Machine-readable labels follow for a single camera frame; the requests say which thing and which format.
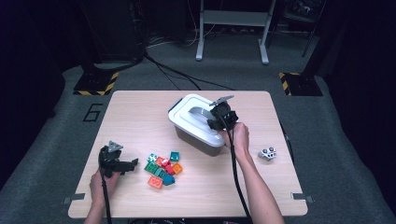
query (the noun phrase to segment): human hand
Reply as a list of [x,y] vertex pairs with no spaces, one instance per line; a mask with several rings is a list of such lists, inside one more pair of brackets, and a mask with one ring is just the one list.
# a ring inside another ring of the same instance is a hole
[[[233,136],[233,145],[234,145],[234,150],[235,150],[235,156],[236,158],[241,161],[245,159],[249,153],[248,153],[248,144],[249,144],[249,138],[248,138],[248,126],[246,126],[242,122],[237,122],[233,126],[233,133],[231,133],[231,136]],[[230,147],[230,138],[227,134],[226,131],[219,131],[221,136],[223,137],[227,147]]]
[[[119,176],[120,176],[119,172],[113,173],[113,176],[111,176],[110,178],[105,176],[108,198],[110,198],[111,195],[114,193]],[[103,193],[102,177],[99,169],[91,177],[90,188],[91,188],[91,196],[92,196],[92,206],[104,207],[105,195]]]

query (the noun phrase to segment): yellow and black hazard tape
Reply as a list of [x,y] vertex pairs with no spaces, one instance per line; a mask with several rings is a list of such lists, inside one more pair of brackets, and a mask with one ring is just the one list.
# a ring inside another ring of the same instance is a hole
[[117,77],[119,77],[119,74],[120,73],[115,73],[111,77],[111,79],[104,91],[74,91],[73,94],[75,94],[75,95],[108,95],[111,92],[111,90],[113,89],[114,84],[117,80]]
[[283,91],[286,93],[286,95],[291,95],[290,85],[286,80],[287,75],[299,76],[300,73],[279,73],[280,81],[282,82]]

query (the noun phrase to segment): forearm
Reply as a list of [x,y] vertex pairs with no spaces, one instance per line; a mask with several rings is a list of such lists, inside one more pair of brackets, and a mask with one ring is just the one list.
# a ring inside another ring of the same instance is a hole
[[95,204],[93,203],[90,209],[90,212],[85,219],[85,224],[98,224],[102,223],[103,213],[104,213],[104,206],[102,204]]
[[260,223],[284,223],[276,200],[263,181],[253,159],[246,155],[243,160],[238,160],[247,188],[247,198],[254,224]]

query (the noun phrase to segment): white plastic container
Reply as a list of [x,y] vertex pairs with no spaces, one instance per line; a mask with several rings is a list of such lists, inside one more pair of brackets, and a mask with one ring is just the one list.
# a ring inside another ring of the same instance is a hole
[[200,95],[188,94],[169,110],[168,117],[175,124],[180,139],[209,156],[217,156],[224,146],[224,139],[218,131],[209,128],[204,115],[191,112],[192,108],[202,108],[207,113],[213,108],[211,103]]

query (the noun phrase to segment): toy block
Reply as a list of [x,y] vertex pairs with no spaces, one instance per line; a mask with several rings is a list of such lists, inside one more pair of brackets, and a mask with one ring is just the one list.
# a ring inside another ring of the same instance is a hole
[[163,168],[158,168],[157,171],[155,172],[155,175],[158,176],[159,178],[163,178],[166,175],[166,172]]
[[160,189],[163,186],[163,180],[155,175],[149,178],[148,183],[156,189]]
[[155,164],[154,162],[149,162],[146,167],[145,170],[149,171],[152,174],[155,174],[155,172],[158,170],[159,165]]
[[176,151],[171,151],[171,161],[178,161],[180,159],[180,155]]
[[172,165],[172,169],[175,171],[175,174],[178,175],[183,170],[183,167],[177,162]]
[[155,162],[155,161],[157,160],[157,158],[158,158],[157,155],[155,155],[154,153],[151,153],[151,154],[148,156],[148,162]]
[[159,166],[163,166],[163,160],[164,158],[158,157],[157,160],[155,160],[155,163]]
[[165,167],[165,171],[166,171],[166,173],[168,173],[169,175],[174,175],[174,174],[175,174],[175,171],[173,170],[172,165],[167,165],[167,166]]
[[171,161],[168,158],[166,158],[166,159],[163,159],[161,164],[162,164],[162,167],[166,167],[167,165],[171,164]]
[[164,184],[165,186],[168,186],[168,185],[171,185],[171,184],[175,184],[175,178],[172,177],[172,176],[169,175],[169,174],[166,174],[166,175],[163,177],[163,184]]

